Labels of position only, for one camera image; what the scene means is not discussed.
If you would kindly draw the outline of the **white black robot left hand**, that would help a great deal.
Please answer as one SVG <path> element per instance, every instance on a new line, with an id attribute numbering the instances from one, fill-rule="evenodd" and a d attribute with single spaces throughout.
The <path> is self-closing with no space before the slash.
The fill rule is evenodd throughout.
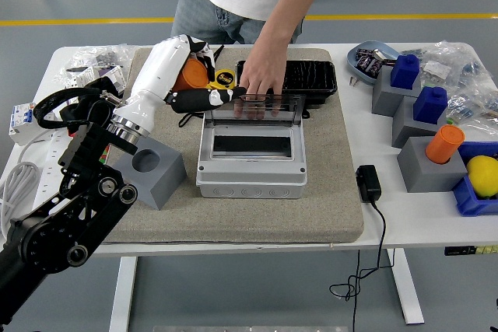
<path id="1" fill-rule="evenodd" d="M 165 104 L 178 114 L 201 112 L 221 107 L 246 93 L 244 87 L 177 88 L 177 78 L 189 58 L 195 58 L 207 69 L 208 77 L 214 78 L 214 53 L 205 41 L 181 34 L 156 44 L 132 86 L 130 97 L 114 110 L 109 130 L 146 137 L 153 130 L 156 110 Z"/>

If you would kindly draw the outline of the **person's left hand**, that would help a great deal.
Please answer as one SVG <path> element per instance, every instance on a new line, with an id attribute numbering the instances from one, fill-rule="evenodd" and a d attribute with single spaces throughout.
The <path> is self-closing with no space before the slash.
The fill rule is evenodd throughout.
<path id="1" fill-rule="evenodd" d="M 239 87 L 246 89 L 245 99 L 251 102 L 244 105 L 248 119 L 261 119 L 265 115 L 265 100 L 271 89 L 275 95 L 282 93 L 286 71 L 287 46 L 283 48 L 260 49 L 254 45 L 249 53 L 239 80 Z"/>

